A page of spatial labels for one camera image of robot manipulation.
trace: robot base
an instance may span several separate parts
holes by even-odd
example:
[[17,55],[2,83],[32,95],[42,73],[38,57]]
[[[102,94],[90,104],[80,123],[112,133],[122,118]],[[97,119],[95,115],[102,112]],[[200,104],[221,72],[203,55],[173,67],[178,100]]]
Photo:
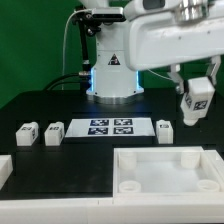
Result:
[[100,97],[97,95],[87,94],[87,99],[89,101],[94,101],[101,104],[112,104],[112,105],[128,104],[135,101],[139,101],[142,98],[143,98],[143,92],[136,93],[135,95],[129,97]]

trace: white box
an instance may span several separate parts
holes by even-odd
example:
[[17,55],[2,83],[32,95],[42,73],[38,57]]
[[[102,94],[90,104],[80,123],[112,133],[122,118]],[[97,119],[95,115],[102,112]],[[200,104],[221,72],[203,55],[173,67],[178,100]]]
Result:
[[31,146],[37,139],[39,125],[36,122],[23,124],[16,132],[17,146]]
[[52,123],[44,133],[46,146],[59,146],[65,136],[62,122]]
[[159,144],[173,144],[173,128],[169,121],[156,122],[156,135]]
[[[120,166],[120,154],[125,152],[136,154],[135,169],[126,170]],[[195,168],[189,169],[182,164],[182,157],[188,152],[200,154],[199,165]],[[172,196],[175,198],[178,195],[180,199],[182,197],[182,200],[185,200],[185,203],[192,203],[192,198],[197,202],[203,202],[206,197],[213,200],[217,197],[222,198],[224,197],[224,161],[216,160],[210,154],[211,151],[204,151],[201,147],[117,148],[114,151],[113,196],[132,199],[142,197],[144,201],[160,197],[165,202],[166,199],[172,200]],[[220,192],[213,195],[205,192],[202,195],[197,187],[201,180],[217,182]],[[134,193],[131,189],[127,193],[119,192],[120,184],[127,181],[139,183],[141,192],[135,193],[134,188]]]

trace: wall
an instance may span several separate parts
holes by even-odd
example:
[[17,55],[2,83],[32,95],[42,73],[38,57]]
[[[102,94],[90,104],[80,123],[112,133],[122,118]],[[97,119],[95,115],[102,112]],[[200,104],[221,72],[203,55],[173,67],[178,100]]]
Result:
[[[1,0],[0,22],[0,107],[20,92],[41,90],[61,75],[62,42],[68,16],[77,0]],[[81,69],[81,48],[77,27],[68,35],[66,73]],[[95,61],[94,39],[89,39],[90,59]],[[184,76],[204,74],[203,62],[182,66]],[[165,75],[164,70],[157,70]],[[218,90],[224,94],[224,67],[219,73]],[[167,80],[142,73],[147,88],[172,87]]]

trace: warning label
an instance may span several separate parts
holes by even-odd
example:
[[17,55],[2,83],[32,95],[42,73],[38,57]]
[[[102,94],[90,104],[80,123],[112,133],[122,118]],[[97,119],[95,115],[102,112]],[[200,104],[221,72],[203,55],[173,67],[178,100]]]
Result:
[[108,65],[121,65],[116,54],[113,55]]

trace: metal bracket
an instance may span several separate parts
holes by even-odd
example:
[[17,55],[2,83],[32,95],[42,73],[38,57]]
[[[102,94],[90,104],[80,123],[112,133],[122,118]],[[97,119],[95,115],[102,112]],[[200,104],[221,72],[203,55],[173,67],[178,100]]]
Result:
[[178,84],[176,87],[177,93],[184,94],[184,80],[180,76],[179,71],[180,71],[179,64],[171,65],[170,72],[168,72],[168,75],[174,83]]
[[221,56],[214,56],[211,58],[211,64],[208,67],[206,76],[211,78],[212,84],[217,85],[216,75],[221,66]]

